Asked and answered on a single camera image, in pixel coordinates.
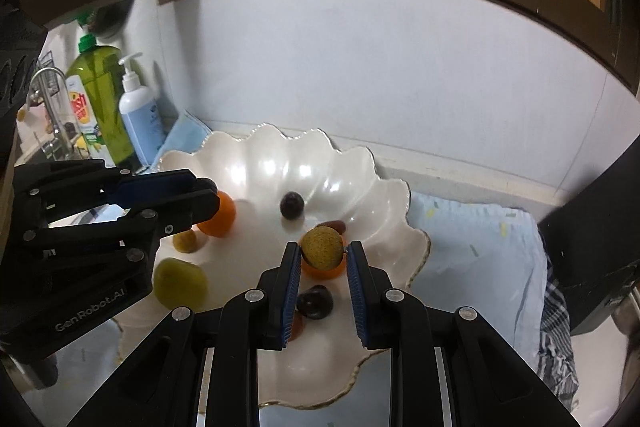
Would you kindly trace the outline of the small yellow kumquat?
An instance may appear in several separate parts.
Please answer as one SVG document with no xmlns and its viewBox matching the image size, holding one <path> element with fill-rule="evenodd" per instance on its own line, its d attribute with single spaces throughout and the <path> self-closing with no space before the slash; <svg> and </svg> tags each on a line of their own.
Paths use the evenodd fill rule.
<svg viewBox="0 0 640 427">
<path fill-rule="evenodd" d="M 180 254 L 193 254 L 198 250 L 198 236 L 190 229 L 172 236 L 172 246 Z"/>
<path fill-rule="evenodd" d="M 302 237 L 299 245 L 308 265 L 316 270 L 330 271 L 342 262 L 343 239 L 332 229 L 315 227 Z"/>
</svg>

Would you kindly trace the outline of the dark plum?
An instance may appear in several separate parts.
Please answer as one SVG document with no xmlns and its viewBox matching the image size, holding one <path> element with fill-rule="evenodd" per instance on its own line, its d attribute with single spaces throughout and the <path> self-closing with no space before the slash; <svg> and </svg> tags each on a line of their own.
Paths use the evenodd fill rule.
<svg viewBox="0 0 640 427">
<path fill-rule="evenodd" d="M 309 320 L 323 320 L 334 308 L 333 296 L 324 285 L 314 285 L 296 299 L 297 311 Z"/>
</svg>

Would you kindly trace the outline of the large yellow-green fruit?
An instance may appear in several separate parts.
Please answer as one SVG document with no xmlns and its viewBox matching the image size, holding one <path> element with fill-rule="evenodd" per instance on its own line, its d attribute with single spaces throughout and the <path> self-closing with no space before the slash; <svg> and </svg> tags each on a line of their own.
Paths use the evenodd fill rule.
<svg viewBox="0 0 640 427">
<path fill-rule="evenodd" d="M 198 265 L 166 258 L 154 269 L 153 293 L 169 310 L 187 307 L 200 311 L 207 298 L 208 282 Z"/>
</svg>

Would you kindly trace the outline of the small dark blueberry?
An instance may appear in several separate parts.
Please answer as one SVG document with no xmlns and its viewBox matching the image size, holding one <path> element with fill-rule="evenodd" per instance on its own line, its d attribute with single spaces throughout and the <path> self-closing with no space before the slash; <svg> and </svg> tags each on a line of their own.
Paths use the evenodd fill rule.
<svg viewBox="0 0 640 427">
<path fill-rule="evenodd" d="M 305 201 L 297 192 L 288 192 L 280 200 L 280 213 L 286 220 L 297 220 L 303 216 Z"/>
</svg>

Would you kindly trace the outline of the yellow sponge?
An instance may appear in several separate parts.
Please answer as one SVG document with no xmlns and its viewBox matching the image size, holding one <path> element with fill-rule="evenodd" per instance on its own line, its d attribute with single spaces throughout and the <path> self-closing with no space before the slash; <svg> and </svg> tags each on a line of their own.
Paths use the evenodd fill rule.
<svg viewBox="0 0 640 427">
<path fill-rule="evenodd" d="M 82 134 L 78 134 L 77 135 L 77 139 L 75 140 L 74 143 L 74 147 L 77 148 L 77 150 L 80 150 L 81 153 L 85 154 L 85 153 L 89 153 L 89 147 L 86 143 L 86 140 L 84 138 L 84 136 Z"/>
</svg>

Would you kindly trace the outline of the chrome tall faucet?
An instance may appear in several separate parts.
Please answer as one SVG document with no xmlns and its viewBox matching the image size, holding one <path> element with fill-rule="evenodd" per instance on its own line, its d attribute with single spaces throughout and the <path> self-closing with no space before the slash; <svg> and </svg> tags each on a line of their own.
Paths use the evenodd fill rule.
<svg viewBox="0 0 640 427">
<path fill-rule="evenodd" d="M 46 78 L 44 78 L 44 75 L 46 75 L 47 72 L 52 72 L 55 79 L 65 78 L 64 72 L 62 72 L 61 69 L 55 66 L 46 66 L 41 67 L 37 70 L 37 72 L 35 72 L 34 75 L 32 75 L 32 82 L 36 82 L 39 84 L 43 102 L 46 106 L 47 113 L 52 124 L 53 136 L 58 139 L 58 143 L 60 143 L 60 147 L 58 148 L 58 150 L 61 152 L 62 158 L 64 160 L 71 160 L 74 157 L 74 146 L 72 144 L 72 141 L 70 141 L 70 138 L 68 137 L 68 133 L 66 132 L 66 129 L 64 127 L 64 122 L 60 117 L 58 117 L 58 114 L 55 112 L 55 109 L 53 107 L 52 95 L 50 95 L 48 83 L 46 81 Z"/>
</svg>

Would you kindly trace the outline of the right orange mandarin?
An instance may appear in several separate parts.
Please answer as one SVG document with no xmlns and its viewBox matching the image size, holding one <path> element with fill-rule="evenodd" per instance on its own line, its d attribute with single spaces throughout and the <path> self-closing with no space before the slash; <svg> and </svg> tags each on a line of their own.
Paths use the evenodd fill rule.
<svg viewBox="0 0 640 427">
<path fill-rule="evenodd" d="M 308 265 L 304 256 L 302 260 L 303 271 L 316 280 L 332 280 L 338 277 L 345 269 L 345 254 L 343 255 L 342 262 L 337 267 L 330 271 L 319 271 L 314 269 L 311 265 Z"/>
</svg>

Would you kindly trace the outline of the orange mandarin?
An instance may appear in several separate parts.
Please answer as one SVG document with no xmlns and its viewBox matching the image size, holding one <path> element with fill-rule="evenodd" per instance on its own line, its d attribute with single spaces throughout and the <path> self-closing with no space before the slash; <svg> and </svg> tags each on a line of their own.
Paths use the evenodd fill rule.
<svg viewBox="0 0 640 427">
<path fill-rule="evenodd" d="M 303 271 L 316 280 L 332 280 L 338 277 L 345 269 L 345 254 L 343 255 L 342 262 L 337 267 L 330 271 L 319 271 L 314 269 L 311 265 L 308 265 L 304 256 L 302 260 Z"/>
<path fill-rule="evenodd" d="M 236 206 L 234 200 L 223 191 L 218 192 L 219 208 L 213 218 L 198 223 L 196 226 L 204 234 L 212 237 L 226 236 L 232 229 L 236 218 Z"/>
</svg>

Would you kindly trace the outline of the left orange mandarin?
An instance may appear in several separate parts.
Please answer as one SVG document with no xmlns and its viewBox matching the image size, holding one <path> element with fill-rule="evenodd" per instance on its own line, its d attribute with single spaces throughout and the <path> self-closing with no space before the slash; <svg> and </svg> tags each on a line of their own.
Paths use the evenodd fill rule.
<svg viewBox="0 0 640 427">
<path fill-rule="evenodd" d="M 204 234 L 212 237 L 226 236 L 232 229 L 236 218 L 236 206 L 234 200 L 223 191 L 218 192 L 219 208 L 213 218 L 198 223 L 196 226 Z"/>
</svg>

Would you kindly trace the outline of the blue pump soap bottle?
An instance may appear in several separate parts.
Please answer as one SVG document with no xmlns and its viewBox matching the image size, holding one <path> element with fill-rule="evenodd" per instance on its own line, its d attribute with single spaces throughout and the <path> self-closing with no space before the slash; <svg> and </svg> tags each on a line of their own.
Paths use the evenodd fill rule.
<svg viewBox="0 0 640 427">
<path fill-rule="evenodd" d="M 141 53 L 123 56 L 118 64 L 125 69 L 122 75 L 124 93 L 118 109 L 138 159 L 144 167 L 151 167 L 165 142 L 165 132 L 154 94 L 140 80 L 132 62 Z"/>
</svg>

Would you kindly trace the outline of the green dish soap bottle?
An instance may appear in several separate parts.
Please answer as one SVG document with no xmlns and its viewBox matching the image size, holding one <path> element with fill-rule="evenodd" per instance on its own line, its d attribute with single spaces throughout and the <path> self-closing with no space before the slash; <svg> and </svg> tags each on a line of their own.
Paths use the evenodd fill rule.
<svg viewBox="0 0 640 427">
<path fill-rule="evenodd" d="M 99 46 L 91 32 L 80 37 L 78 51 L 65 86 L 89 155 L 108 167 L 132 170 L 137 156 L 118 108 L 124 94 L 122 54 L 114 46 Z"/>
</svg>

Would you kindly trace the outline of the light blue cloth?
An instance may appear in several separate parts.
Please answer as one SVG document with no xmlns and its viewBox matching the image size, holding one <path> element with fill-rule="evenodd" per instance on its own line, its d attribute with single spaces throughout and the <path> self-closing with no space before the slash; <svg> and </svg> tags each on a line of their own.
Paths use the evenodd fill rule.
<svg viewBox="0 0 640 427">
<path fill-rule="evenodd" d="M 383 179 L 370 150 L 339 150 L 320 130 L 295 138 L 270 124 L 244 138 L 216 131 L 170 144 L 158 168 L 206 176 L 238 208 L 229 235 L 203 239 L 188 256 L 207 277 L 207 306 L 255 286 L 286 243 L 309 228 L 342 220 L 347 239 L 363 243 L 371 265 L 396 287 L 435 309 L 477 309 L 527 363 L 537 363 L 547 260 L 529 213 L 413 192 Z M 297 220 L 280 213 L 288 192 L 305 201 Z M 331 315 L 307 321 L 284 350 L 258 357 L 262 425 L 386 424 L 390 356 L 363 350 L 345 277 L 328 286 Z"/>
</svg>

